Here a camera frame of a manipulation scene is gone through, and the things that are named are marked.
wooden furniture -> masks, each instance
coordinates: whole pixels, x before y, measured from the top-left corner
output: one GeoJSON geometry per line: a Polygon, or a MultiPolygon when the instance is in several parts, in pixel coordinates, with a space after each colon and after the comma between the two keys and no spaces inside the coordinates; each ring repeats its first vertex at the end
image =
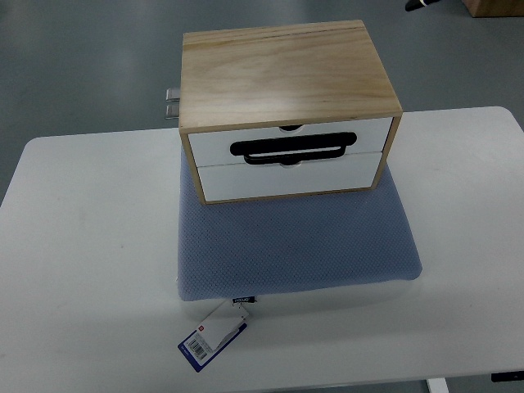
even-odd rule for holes
{"type": "Polygon", "coordinates": [[[462,0],[474,17],[524,16],[524,0],[462,0]]]}
{"type": "Polygon", "coordinates": [[[402,108],[361,20],[189,33],[182,58],[201,202],[376,187],[402,108]]]}

drawer front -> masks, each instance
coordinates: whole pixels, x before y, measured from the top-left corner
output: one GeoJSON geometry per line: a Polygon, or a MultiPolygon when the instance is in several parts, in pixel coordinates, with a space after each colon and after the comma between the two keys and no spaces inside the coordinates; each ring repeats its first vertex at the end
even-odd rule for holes
{"type": "Polygon", "coordinates": [[[336,123],[306,124],[297,131],[282,131],[279,127],[267,129],[239,129],[215,133],[191,133],[189,142],[197,167],[240,164],[243,156],[233,156],[231,145],[240,141],[264,138],[285,138],[300,135],[353,132],[357,142],[346,148],[346,154],[382,151],[392,118],[341,121],[336,123]]]}
{"type": "Polygon", "coordinates": [[[360,153],[296,166],[216,165],[198,168],[206,201],[370,187],[382,154],[360,153]]]}

label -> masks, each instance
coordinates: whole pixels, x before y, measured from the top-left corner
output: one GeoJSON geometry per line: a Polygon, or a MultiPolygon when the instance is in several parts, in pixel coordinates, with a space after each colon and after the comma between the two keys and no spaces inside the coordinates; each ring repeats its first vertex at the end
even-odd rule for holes
{"type": "Polygon", "coordinates": [[[233,303],[256,303],[255,296],[238,297],[233,299],[233,303]]]}
{"type": "Polygon", "coordinates": [[[225,301],[200,322],[178,348],[199,373],[247,327],[248,316],[241,304],[225,301]]]}
{"type": "Polygon", "coordinates": [[[195,330],[188,338],[178,344],[178,349],[182,352],[195,371],[199,373],[246,328],[247,324],[243,323],[235,332],[232,332],[226,340],[222,341],[215,350],[212,350],[206,340],[204,340],[200,333],[195,330]]]}

wooden top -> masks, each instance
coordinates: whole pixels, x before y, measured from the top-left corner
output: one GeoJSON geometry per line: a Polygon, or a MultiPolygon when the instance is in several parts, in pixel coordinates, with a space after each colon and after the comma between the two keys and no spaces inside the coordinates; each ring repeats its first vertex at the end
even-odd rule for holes
{"type": "Polygon", "coordinates": [[[401,113],[361,20],[184,35],[181,133],[401,113]]]}

gray-blue mesh pad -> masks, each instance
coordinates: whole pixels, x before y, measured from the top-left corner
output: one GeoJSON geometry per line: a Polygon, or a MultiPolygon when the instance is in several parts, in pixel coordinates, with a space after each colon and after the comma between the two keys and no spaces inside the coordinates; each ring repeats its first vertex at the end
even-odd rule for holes
{"type": "Polygon", "coordinates": [[[421,272],[387,167],[373,191],[204,206],[183,154],[178,240],[183,300],[413,280],[421,272]]]}

